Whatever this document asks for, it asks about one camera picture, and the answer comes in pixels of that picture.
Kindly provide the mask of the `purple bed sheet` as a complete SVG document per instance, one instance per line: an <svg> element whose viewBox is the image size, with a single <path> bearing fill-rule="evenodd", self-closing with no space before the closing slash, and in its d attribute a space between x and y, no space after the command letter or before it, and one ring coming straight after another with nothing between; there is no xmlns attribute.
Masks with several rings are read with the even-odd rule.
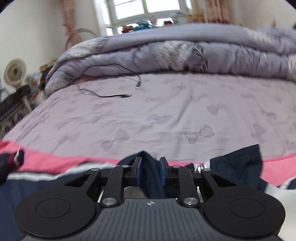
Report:
<svg viewBox="0 0 296 241"><path fill-rule="evenodd" d="M295 84L206 74L103 78L53 93L5 139L56 156L120 160L139 151L207 161L251 145L295 153Z"/></svg>

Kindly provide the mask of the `pink bunny print blanket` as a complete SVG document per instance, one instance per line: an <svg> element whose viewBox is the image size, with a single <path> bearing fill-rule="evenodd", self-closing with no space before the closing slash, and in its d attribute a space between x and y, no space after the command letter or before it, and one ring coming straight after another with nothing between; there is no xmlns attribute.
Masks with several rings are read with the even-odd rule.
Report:
<svg viewBox="0 0 296 241"><path fill-rule="evenodd" d="M96 162L110 164L112 166L119 162L118 160L106 158L54 156L52 154L30 150L14 142L1 140L1 154L14 153L19 149L25 152L25 161L20 168L21 172L32 171L59 174L84 162ZM295 154L264 160L261 178L274 186L281 185L290 178L295 178Z"/></svg>

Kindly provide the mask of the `purple folded quilt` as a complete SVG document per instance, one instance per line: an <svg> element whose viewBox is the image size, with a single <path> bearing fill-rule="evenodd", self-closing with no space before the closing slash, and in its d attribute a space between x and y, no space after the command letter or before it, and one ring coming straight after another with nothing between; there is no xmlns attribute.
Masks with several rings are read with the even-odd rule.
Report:
<svg viewBox="0 0 296 241"><path fill-rule="evenodd" d="M184 24L98 37L65 51L49 71L51 95L82 77L189 71L295 80L295 30Z"/></svg>

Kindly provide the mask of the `white desk fan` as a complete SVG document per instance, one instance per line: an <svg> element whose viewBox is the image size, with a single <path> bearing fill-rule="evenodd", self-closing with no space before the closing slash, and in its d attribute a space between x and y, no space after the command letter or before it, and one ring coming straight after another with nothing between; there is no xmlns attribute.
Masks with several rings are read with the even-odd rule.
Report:
<svg viewBox="0 0 296 241"><path fill-rule="evenodd" d="M11 60L4 71L4 80L6 84L19 89L22 86L22 80L27 73L27 66L22 59Z"/></svg>

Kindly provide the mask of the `white window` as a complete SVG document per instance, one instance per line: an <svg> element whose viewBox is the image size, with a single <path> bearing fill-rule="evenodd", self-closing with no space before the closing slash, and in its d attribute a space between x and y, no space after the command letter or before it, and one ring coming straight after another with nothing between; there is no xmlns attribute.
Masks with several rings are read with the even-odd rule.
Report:
<svg viewBox="0 0 296 241"><path fill-rule="evenodd" d="M100 35L121 34L123 26L137 27L145 22L151 27L162 27L165 22L185 23L190 1L94 1Z"/></svg>

